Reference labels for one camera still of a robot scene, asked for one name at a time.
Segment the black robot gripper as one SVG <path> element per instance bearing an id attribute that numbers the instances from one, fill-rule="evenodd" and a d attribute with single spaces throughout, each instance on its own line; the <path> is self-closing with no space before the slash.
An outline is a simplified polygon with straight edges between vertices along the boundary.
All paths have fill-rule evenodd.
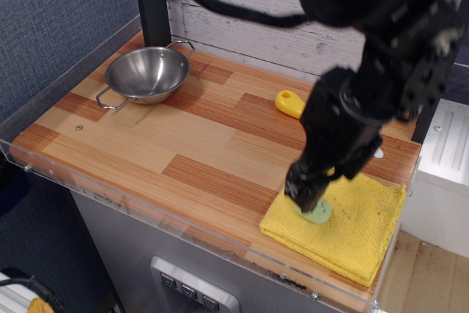
<path id="1" fill-rule="evenodd" d="M 329 182 L 355 178 L 383 142 L 383 121 L 365 114 L 352 95 L 356 74 L 335 67 L 314 85 L 300 123 L 306 145 L 287 173 L 284 193 L 311 212 Z"/>

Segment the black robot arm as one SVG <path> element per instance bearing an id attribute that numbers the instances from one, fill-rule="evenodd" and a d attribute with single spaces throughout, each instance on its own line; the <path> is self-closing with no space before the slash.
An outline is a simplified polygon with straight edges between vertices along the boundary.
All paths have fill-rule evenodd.
<path id="1" fill-rule="evenodd" d="M 301 114 L 306 145 L 287 172 L 284 192 L 303 213 L 317 206 L 332 181 L 359 173 L 382 144 L 384 124 L 408 122 L 420 107 L 435 104 L 466 32 L 447 0 L 300 0 L 303 12 L 284 16 L 221 0 L 194 1 L 268 26 L 316 21 L 365 36 L 360 67 L 324 74 Z"/>

